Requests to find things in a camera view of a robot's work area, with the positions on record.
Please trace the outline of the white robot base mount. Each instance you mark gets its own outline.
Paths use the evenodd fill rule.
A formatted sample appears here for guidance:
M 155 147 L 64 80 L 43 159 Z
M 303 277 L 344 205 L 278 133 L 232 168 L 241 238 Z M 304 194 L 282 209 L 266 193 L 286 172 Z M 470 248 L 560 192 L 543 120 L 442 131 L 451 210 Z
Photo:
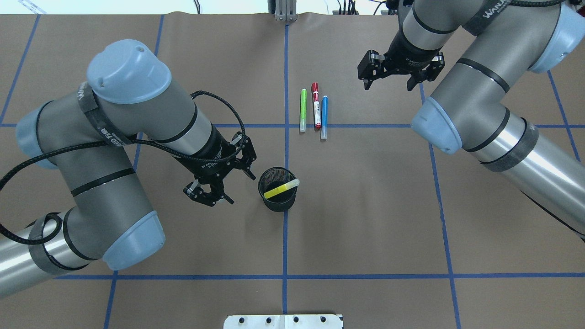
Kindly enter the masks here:
M 234 315 L 226 317 L 224 329 L 343 329 L 338 314 Z

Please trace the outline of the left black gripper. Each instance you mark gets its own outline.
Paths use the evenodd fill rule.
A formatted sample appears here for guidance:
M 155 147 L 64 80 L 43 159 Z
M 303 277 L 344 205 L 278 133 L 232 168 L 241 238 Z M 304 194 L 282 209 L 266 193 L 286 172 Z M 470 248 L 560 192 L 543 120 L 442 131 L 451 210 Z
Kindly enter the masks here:
M 228 204 L 234 204 L 234 200 L 226 194 L 224 184 L 218 180 L 217 174 L 224 174 L 228 168 L 227 161 L 217 162 L 219 159 L 232 156 L 236 152 L 236 147 L 241 148 L 241 158 L 232 160 L 234 169 L 242 170 L 247 177 L 255 180 L 255 175 L 251 172 L 251 165 L 257 159 L 255 148 L 251 138 L 244 136 L 242 132 L 237 132 L 231 143 L 229 143 L 215 125 L 212 125 L 209 140 L 198 152 L 191 154 L 192 158 L 177 158 L 177 162 L 188 169 L 194 175 L 194 181 L 186 185 L 183 192 L 192 201 L 198 202 L 209 207 L 226 201 Z M 202 185 L 209 185 L 210 191 L 206 192 Z

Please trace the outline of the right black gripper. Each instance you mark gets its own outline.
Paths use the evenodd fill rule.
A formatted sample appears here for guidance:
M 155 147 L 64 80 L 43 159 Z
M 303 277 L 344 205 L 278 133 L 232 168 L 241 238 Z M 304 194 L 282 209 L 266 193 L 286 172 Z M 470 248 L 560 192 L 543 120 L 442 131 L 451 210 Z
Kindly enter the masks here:
M 384 55 L 372 49 L 364 54 L 357 65 L 357 76 L 367 91 L 377 79 L 409 74 L 411 77 L 407 81 L 407 90 L 412 91 L 417 84 L 434 81 L 444 67 L 444 53 L 440 49 L 420 49 L 399 30 Z

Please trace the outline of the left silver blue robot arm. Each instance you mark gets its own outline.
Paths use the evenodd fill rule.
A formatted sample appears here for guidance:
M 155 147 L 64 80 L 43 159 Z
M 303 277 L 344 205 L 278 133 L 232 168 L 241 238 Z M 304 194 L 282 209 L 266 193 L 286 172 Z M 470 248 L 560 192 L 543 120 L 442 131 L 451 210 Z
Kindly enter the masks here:
M 165 233 L 125 146 L 145 144 L 171 154 L 194 175 L 184 193 L 213 207 L 233 203 L 223 179 L 241 170 L 254 179 L 257 158 L 245 128 L 226 140 L 171 71 L 138 40 L 109 44 L 90 62 L 75 92 L 46 102 L 16 126 L 29 160 L 57 169 L 75 206 L 49 212 L 13 233 L 1 227 L 1 297 L 103 260 L 131 267 L 162 248 Z

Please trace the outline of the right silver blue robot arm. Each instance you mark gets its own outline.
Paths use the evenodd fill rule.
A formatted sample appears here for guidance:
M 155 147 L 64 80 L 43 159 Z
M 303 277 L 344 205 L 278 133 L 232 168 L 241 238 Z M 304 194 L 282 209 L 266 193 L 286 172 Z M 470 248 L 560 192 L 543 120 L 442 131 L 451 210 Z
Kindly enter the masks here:
M 584 166 L 501 104 L 530 71 L 550 70 L 584 38 L 580 0 L 389 0 L 399 29 L 384 54 L 357 66 L 368 90 L 391 75 L 407 88 L 433 81 L 441 48 L 463 28 L 475 37 L 416 116 L 412 129 L 446 154 L 462 149 L 501 173 L 525 196 L 584 238 Z

